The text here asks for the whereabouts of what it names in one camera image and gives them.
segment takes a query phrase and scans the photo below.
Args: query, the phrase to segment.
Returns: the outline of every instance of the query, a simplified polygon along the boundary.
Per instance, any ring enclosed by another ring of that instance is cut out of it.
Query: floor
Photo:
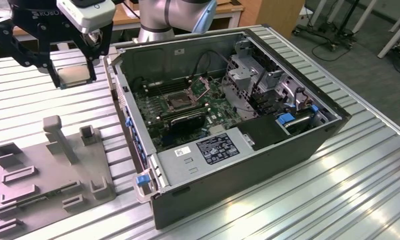
[[[314,9],[320,0],[305,0],[308,8]],[[321,14],[329,12],[333,0],[328,0]],[[334,19],[336,25],[341,22],[350,4],[344,3]],[[364,10],[356,8],[346,28],[352,29]],[[316,26],[324,22],[324,16],[318,19]],[[370,14],[358,33],[357,43],[352,50],[336,61],[326,62],[312,55],[312,48],[325,42],[322,38],[301,32],[298,36],[292,36],[290,42],[308,54],[312,59],[336,76],[336,78],[384,113],[389,119],[400,126],[400,73],[394,70],[394,63],[398,66],[400,60],[388,54],[384,59],[376,57],[381,48],[389,41],[393,34],[388,32],[392,23]],[[346,50],[340,48],[336,52],[318,47],[314,53],[322,59],[334,59]]]

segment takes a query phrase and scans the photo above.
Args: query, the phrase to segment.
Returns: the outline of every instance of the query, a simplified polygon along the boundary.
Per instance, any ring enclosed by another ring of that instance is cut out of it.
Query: aluminum slotted table
[[[96,66],[94,83],[60,90],[33,67],[0,59],[0,144],[45,142],[41,119],[50,115],[60,115],[65,135],[93,125],[117,191],[113,201],[20,239],[400,238],[400,128],[272,29],[250,29],[352,119],[309,160],[162,230],[154,229],[150,206],[136,200],[136,170],[104,67]],[[52,58],[56,66],[84,61],[77,50]]]

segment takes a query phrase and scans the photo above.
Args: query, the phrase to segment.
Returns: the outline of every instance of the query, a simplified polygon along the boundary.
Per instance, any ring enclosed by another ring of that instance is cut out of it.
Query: white sticker
[[[184,48],[174,50],[174,56],[176,55],[182,55],[184,53],[185,53],[185,49]]]
[[[192,151],[189,150],[188,146],[185,146],[185,147],[174,150],[176,157],[180,157],[180,156],[182,156],[185,154],[189,154],[190,152]]]

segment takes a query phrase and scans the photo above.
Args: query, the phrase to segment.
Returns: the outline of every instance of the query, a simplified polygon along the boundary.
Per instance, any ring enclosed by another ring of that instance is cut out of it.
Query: wooden table
[[[214,19],[229,18],[228,28],[236,28],[238,26],[240,15],[241,15],[241,12],[244,11],[244,9],[245,8],[242,5],[234,6],[230,3],[221,4],[216,8]],[[125,30],[125,29],[136,29],[140,27],[141,27],[140,20],[137,18],[129,18],[122,6],[117,5],[114,16],[113,16],[112,30],[117,31],[117,30]],[[16,38],[20,42],[36,39],[18,27],[14,28],[13,35],[16,36]],[[60,50],[69,49],[66,43],[58,43],[57,48]]]

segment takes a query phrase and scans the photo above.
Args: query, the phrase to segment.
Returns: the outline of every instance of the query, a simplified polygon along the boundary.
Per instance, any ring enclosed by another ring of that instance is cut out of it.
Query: black side panel
[[[276,122],[273,115],[242,121],[237,124],[237,128],[254,142],[252,146],[254,151],[282,142],[290,137]]]
[[[306,160],[346,123],[340,120],[152,200],[156,229],[205,209]]]

